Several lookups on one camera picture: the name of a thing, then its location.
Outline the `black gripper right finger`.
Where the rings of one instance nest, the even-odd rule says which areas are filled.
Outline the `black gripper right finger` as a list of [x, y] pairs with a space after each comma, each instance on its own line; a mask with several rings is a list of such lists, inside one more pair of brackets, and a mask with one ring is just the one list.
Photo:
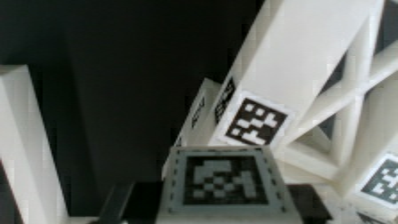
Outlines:
[[304, 224], [327, 224], [333, 216], [322, 202], [317, 190], [311, 184], [290, 184], [295, 207], [301, 213]]

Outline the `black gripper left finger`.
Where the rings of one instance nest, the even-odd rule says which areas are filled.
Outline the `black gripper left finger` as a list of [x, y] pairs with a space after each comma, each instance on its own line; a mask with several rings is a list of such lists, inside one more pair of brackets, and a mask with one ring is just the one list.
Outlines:
[[118, 183], [95, 224], [155, 224], [164, 182]]

